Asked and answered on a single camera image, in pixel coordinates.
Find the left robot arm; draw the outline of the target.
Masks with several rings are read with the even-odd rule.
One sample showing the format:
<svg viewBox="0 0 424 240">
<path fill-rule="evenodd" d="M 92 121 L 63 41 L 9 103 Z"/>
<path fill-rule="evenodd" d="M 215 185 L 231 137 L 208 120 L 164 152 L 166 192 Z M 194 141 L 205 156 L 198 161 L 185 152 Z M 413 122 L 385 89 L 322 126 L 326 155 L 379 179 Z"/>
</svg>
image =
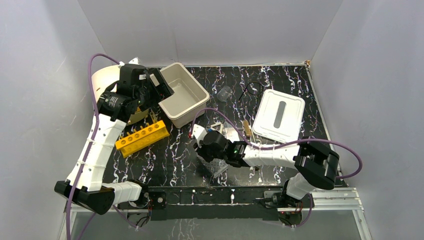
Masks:
<svg viewBox="0 0 424 240">
<path fill-rule="evenodd" d="M 104 183 L 103 176 L 119 135 L 137 109 L 145 111 L 174 94 L 157 68 L 123 64 L 117 81 L 93 98 L 92 127 L 83 150 L 66 180 L 54 191 L 70 204 L 103 215 L 113 206 L 131 202 L 144 208 L 150 202 L 148 187 L 138 180 Z"/>
</svg>

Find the clear plastic funnel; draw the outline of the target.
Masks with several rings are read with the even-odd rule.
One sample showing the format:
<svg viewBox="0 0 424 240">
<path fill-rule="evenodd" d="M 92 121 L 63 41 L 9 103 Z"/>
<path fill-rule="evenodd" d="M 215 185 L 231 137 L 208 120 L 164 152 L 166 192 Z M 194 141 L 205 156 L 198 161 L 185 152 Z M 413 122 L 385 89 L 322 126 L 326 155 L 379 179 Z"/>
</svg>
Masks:
<svg viewBox="0 0 424 240">
<path fill-rule="evenodd" d="M 217 99 L 221 102 L 226 102 L 231 94 L 232 94 L 232 89 L 228 85 L 225 85 L 217 93 Z"/>
</svg>

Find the test tube brush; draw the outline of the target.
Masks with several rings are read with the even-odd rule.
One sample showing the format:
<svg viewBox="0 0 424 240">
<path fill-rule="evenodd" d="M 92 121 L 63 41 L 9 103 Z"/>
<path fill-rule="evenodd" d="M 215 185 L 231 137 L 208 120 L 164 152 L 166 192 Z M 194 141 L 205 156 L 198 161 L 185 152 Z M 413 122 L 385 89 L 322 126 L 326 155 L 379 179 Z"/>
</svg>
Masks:
<svg viewBox="0 0 424 240">
<path fill-rule="evenodd" d="M 250 138 L 253 134 L 252 134 L 252 130 L 250 128 L 249 122 L 246 119 L 244 119 L 242 121 L 242 125 L 243 125 L 243 130 L 245 132 L 245 135 Z"/>
</svg>

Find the clear acrylic tube rack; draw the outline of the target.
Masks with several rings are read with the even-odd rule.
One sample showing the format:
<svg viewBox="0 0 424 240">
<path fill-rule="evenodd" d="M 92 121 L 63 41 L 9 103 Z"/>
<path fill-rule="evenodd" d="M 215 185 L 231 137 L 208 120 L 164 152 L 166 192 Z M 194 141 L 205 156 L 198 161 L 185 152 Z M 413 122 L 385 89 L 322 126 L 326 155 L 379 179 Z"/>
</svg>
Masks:
<svg viewBox="0 0 424 240">
<path fill-rule="evenodd" d="M 205 159 L 201 157 L 199 159 L 200 159 L 200 162 L 211 173 L 214 179 L 218 178 L 222 173 L 224 173 L 229 168 L 229 165 L 222 159 L 215 158 L 210 162 L 207 162 Z"/>
</svg>

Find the yellow test tube rack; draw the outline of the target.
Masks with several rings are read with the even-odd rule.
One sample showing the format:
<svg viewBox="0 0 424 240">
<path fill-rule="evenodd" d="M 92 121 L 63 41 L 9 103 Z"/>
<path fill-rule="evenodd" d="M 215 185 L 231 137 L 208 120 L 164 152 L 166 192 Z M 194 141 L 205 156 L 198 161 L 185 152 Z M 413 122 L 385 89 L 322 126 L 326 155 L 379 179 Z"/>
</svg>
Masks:
<svg viewBox="0 0 424 240">
<path fill-rule="evenodd" d="M 138 130 L 115 142 L 115 148 L 124 158 L 170 135 L 163 120 Z"/>
</svg>

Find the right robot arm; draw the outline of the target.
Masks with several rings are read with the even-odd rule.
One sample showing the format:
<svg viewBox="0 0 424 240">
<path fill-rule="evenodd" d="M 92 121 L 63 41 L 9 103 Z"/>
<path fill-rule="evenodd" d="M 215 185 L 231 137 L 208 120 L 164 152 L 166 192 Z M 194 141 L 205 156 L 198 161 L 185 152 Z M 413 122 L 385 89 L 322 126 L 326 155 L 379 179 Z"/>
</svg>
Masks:
<svg viewBox="0 0 424 240">
<path fill-rule="evenodd" d="M 296 169 L 298 173 L 283 186 L 281 199 L 288 207 L 295 207 L 315 189 L 333 190 L 336 185 L 339 155 L 324 144 L 302 139 L 294 145 L 258 145 L 245 141 L 230 141 L 216 130 L 195 125 L 191 136 L 194 149 L 208 163 L 224 161 L 235 167 L 277 166 Z"/>
</svg>

